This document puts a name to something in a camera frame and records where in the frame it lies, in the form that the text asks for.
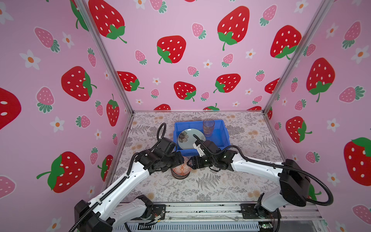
pink wallpaper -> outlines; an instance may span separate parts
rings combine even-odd
[[[274,103],[289,159],[334,194],[318,206],[330,231],[371,231],[370,1],[336,1]],[[326,201],[313,183],[312,198]]]
[[[67,231],[102,188],[129,114],[86,29],[68,0],[0,2],[2,232]]]
[[[264,107],[321,0],[86,0],[134,110]]]

plate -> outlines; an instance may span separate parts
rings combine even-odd
[[[206,138],[202,132],[197,129],[186,129],[182,131],[178,136],[178,145],[181,149],[194,149],[193,144],[196,142],[196,138],[193,134],[197,135],[201,140],[206,141]]]

clear glass cup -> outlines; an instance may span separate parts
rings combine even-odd
[[[207,118],[203,121],[204,135],[210,137],[214,131],[215,122],[211,118]]]

pink wall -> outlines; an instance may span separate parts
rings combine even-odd
[[[221,110],[246,110],[254,106],[264,108],[270,97],[265,90],[269,91],[271,82],[272,87],[275,86],[275,80],[288,63],[285,56],[280,59],[274,56],[280,53],[281,46],[291,48],[299,43],[299,34],[305,33],[321,1],[86,2],[114,67],[121,71],[123,78],[128,75],[124,86],[134,110],[153,110],[161,104],[169,105],[172,110],[202,110],[216,103]],[[232,38],[224,35],[229,31],[233,33]],[[224,41],[232,45],[225,44],[223,51]],[[158,45],[165,58],[158,54]],[[264,73],[256,77],[260,70]],[[216,80],[224,83],[229,76],[232,83],[220,87],[225,93],[218,91]]]
[[[112,79],[105,78],[106,66],[90,33],[80,23],[76,28],[70,1],[5,1],[0,9],[0,231],[67,231],[74,223],[75,204],[101,190],[97,165],[115,153],[113,134],[119,141],[128,114]],[[94,57],[88,56],[89,48]],[[84,71],[97,86],[90,98]],[[119,106],[115,126],[106,113],[111,94]],[[90,124],[82,117],[78,127],[76,118],[83,115]],[[98,156],[93,155],[92,165],[94,147]]]
[[[369,9],[370,1],[335,2],[310,42],[315,50],[313,45],[309,46],[309,53],[300,59],[273,105],[275,114],[271,123],[276,124],[276,133],[288,158],[296,159],[304,170],[324,181],[334,194],[333,205],[318,207],[332,232],[371,231]],[[352,45],[344,49],[344,41]],[[293,92],[295,77],[298,82]],[[321,77],[322,87],[313,88]],[[316,102],[318,90],[320,98]],[[302,99],[306,101],[305,107],[301,106]],[[301,119],[290,120],[296,116]],[[293,128],[299,121],[305,122],[307,132],[312,131],[303,140]],[[316,183],[313,186],[315,193],[322,192],[316,195],[317,199],[326,201],[324,191]]]

blue plastic bin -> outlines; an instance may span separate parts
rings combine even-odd
[[[175,130],[174,130],[174,137],[173,137],[174,142],[178,144],[179,134],[186,129],[194,128],[203,133],[204,129],[202,125],[203,125],[202,121],[176,122]],[[228,130],[223,120],[215,120],[213,134],[210,137],[206,137],[206,140],[213,141],[220,149],[223,149],[231,145],[229,141],[229,133],[228,133]],[[198,152],[196,149],[183,150],[178,146],[178,150],[182,153],[182,156],[197,156],[198,155]]]

